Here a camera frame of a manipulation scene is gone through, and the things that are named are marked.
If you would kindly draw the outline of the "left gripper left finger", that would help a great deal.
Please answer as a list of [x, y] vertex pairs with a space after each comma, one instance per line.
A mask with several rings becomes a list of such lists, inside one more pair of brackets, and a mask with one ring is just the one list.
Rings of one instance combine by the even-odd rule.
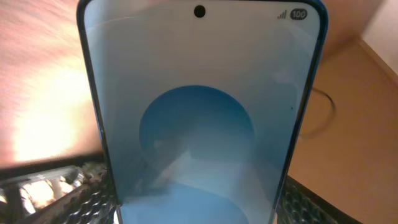
[[116, 223], [103, 163], [1, 178], [1, 223]]

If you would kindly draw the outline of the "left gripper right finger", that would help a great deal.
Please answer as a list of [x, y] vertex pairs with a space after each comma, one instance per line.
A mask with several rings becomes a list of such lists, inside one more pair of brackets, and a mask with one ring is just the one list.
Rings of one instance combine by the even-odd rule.
[[361, 224], [288, 176], [277, 207], [277, 224]]

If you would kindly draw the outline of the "blue Galaxy smartphone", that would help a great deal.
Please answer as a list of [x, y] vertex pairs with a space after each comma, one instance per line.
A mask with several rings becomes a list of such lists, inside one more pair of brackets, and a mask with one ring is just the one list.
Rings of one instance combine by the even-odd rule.
[[80, 1], [119, 221], [272, 223], [328, 28], [321, 1]]

